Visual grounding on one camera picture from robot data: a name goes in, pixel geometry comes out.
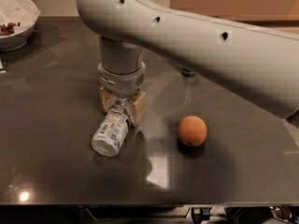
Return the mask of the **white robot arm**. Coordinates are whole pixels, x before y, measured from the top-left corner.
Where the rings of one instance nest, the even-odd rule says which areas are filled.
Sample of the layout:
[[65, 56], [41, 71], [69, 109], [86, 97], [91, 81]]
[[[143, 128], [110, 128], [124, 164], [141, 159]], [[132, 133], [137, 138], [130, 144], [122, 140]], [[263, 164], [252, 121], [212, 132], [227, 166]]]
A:
[[150, 0], [77, 0], [102, 38], [98, 69], [117, 96], [137, 93], [149, 49], [289, 119], [299, 110], [299, 36], [159, 6]]

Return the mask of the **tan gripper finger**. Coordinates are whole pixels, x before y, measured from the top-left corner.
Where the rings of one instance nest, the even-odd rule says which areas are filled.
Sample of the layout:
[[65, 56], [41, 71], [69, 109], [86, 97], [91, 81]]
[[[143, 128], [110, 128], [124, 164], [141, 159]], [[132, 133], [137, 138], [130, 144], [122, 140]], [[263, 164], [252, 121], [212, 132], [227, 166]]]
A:
[[104, 86], [99, 89], [99, 95], [103, 110], [108, 112], [116, 101], [116, 96], [108, 91]]
[[136, 127], [142, 120], [146, 103], [146, 93], [140, 91], [133, 97], [127, 98], [124, 102], [125, 109], [129, 115], [129, 120]]

